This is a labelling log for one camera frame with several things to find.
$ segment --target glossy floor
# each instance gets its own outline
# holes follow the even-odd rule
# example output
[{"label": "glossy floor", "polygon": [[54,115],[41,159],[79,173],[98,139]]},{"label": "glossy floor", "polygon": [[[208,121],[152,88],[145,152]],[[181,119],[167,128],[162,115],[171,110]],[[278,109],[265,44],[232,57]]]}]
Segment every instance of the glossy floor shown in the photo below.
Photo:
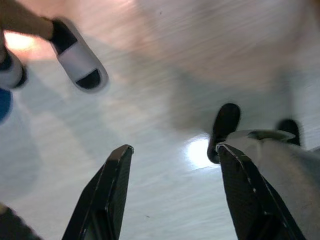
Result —
[{"label": "glossy floor", "polygon": [[122,240],[236,239],[206,157],[226,102],[241,106],[240,129],[295,117],[306,147],[320,145],[320,36],[304,0],[22,2],[72,19],[110,75],[108,89],[82,93],[47,42],[7,35],[29,82],[0,125],[0,201],[46,240],[61,239],[83,187],[123,144],[135,154]]}]

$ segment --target blue object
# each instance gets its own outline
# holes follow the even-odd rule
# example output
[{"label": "blue object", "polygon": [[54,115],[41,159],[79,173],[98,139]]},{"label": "blue object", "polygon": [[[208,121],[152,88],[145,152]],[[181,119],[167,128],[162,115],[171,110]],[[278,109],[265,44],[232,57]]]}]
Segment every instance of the blue object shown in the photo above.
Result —
[{"label": "blue object", "polygon": [[0,88],[0,124],[11,112],[12,93]]}]

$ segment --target tiled floor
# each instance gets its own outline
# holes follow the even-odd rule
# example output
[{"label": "tiled floor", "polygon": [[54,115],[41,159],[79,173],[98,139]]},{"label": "tiled floor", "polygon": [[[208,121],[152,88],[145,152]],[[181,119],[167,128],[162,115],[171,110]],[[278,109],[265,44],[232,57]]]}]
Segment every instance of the tiled floor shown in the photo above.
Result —
[{"label": "tiled floor", "polygon": [[226,102],[241,106],[241,129],[293,116],[307,148],[320,145],[320,36],[304,0],[22,2],[71,18],[110,75],[88,95],[48,43],[13,49],[29,83],[0,125],[0,201],[46,240],[61,239],[83,187],[122,144],[135,148],[122,240],[236,239],[220,167],[206,157]]}]

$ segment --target white floor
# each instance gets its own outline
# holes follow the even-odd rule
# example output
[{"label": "white floor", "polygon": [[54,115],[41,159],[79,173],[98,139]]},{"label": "white floor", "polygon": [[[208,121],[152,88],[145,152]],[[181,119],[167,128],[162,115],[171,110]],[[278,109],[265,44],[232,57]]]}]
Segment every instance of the white floor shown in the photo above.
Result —
[{"label": "white floor", "polygon": [[110,75],[85,94],[38,38],[8,45],[28,66],[0,125],[0,201],[46,240],[61,239],[110,152],[135,148],[122,240],[235,240],[221,170],[206,157],[220,106],[240,129],[300,120],[320,145],[320,36],[304,0],[23,0],[67,16]]}]

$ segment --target foot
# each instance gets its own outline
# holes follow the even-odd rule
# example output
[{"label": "foot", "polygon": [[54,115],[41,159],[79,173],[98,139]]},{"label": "foot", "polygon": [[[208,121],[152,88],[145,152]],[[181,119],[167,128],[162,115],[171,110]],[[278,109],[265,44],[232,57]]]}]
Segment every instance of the foot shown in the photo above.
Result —
[{"label": "foot", "polygon": [[11,90],[21,87],[27,80],[26,70],[20,60],[9,50],[0,63],[0,88]]},{"label": "foot", "polygon": [[229,134],[237,130],[241,117],[240,108],[233,103],[223,105],[215,118],[212,135],[207,149],[207,156],[214,164],[219,164],[216,145],[226,140]]},{"label": "foot", "polygon": [[72,83],[86,93],[101,90],[108,83],[108,74],[76,27],[62,17],[53,19],[52,23],[50,42]]},{"label": "foot", "polygon": [[278,123],[276,129],[295,135],[294,138],[289,139],[287,142],[301,146],[299,125],[296,121],[292,119],[284,119]]}]

